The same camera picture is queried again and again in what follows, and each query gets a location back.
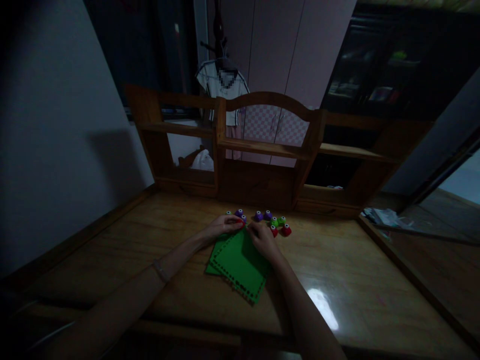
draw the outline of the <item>shelf board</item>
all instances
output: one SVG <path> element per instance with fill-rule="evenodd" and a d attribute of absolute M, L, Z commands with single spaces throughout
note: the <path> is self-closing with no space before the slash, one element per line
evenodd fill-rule
<path fill-rule="evenodd" d="M 303 185 L 298 200 L 344 208 L 358 208 L 360 206 L 349 196 L 346 190 L 307 184 Z"/>
<path fill-rule="evenodd" d="M 329 154 L 343 156 L 347 158 L 358 158 L 364 160 L 378 161 L 381 163 L 396 164 L 400 161 L 388 156 L 381 155 L 368 149 L 353 146 L 334 145 L 329 143 L 322 143 L 318 149 L 319 154 Z"/>
<path fill-rule="evenodd" d="M 292 159 L 308 160 L 310 158 L 309 155 L 299 146 L 281 145 L 269 142 L 225 138 L 218 142 L 218 147 Z"/>
<path fill-rule="evenodd" d="M 220 176 L 221 201 L 259 206 L 261 211 L 291 209 L 293 167 L 225 159 Z"/>
<path fill-rule="evenodd" d="M 165 170 L 161 176 L 155 176 L 155 179 L 208 188 L 215 187 L 215 173 L 213 171 L 184 167 L 171 167 Z"/>
<path fill-rule="evenodd" d="M 169 133 L 191 136 L 196 138 L 211 139 L 213 137 L 213 130 L 206 127 L 180 125 L 171 122 L 157 122 L 150 124 L 137 124 L 137 127 L 142 130 L 154 131 L 159 133 Z"/>

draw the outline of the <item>white bag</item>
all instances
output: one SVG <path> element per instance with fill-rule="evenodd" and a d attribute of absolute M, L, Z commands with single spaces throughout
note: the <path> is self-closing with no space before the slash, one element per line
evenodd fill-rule
<path fill-rule="evenodd" d="M 214 171 L 214 161 L 210 157 L 207 149 L 198 153 L 195 160 L 193 160 L 191 169 Z"/>

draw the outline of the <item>green felt sheet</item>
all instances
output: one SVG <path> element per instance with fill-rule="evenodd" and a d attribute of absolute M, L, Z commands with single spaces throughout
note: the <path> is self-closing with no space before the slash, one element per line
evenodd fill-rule
<path fill-rule="evenodd" d="M 213 251 L 211 252 L 210 255 L 210 260 L 208 260 L 208 265 L 206 266 L 205 272 L 207 274 L 212 274 L 212 275 L 222 275 L 220 271 L 218 271 L 216 268 L 214 268 L 211 264 L 212 259 L 214 258 L 214 254 L 216 254 L 219 249 L 225 244 L 225 242 L 232 236 L 232 234 L 222 234 L 219 237 L 216 238 L 216 243 L 215 246 L 213 247 Z"/>
<path fill-rule="evenodd" d="M 210 263 L 248 300 L 255 304 L 259 302 L 271 266 L 255 248 L 246 228 L 213 252 Z"/>

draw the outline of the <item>white shirt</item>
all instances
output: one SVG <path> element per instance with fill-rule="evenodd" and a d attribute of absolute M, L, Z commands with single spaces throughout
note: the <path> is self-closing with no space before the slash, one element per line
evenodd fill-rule
<path fill-rule="evenodd" d="M 247 82 L 240 72 L 235 75 L 233 71 L 229 72 L 226 69 L 217 71 L 214 62 L 202 65 L 196 74 L 196 79 L 211 98 L 220 96 L 231 100 L 250 93 Z M 226 124 L 228 126 L 239 125 L 239 110 L 226 113 Z M 210 121 L 213 120 L 214 112 L 210 111 Z"/>

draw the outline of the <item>red craft punch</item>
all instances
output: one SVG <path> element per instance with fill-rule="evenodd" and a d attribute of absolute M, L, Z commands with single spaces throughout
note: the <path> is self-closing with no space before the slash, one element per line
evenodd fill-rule
<path fill-rule="evenodd" d="M 279 234 L 279 231 L 277 230 L 277 228 L 275 226 L 270 226 L 270 231 L 271 233 L 273 234 L 273 237 L 276 238 L 277 235 Z"/>
<path fill-rule="evenodd" d="M 292 229 L 290 228 L 290 225 L 288 225 L 288 224 L 283 225 L 283 227 L 281 228 L 281 233 L 285 237 L 290 235 L 292 233 Z"/>

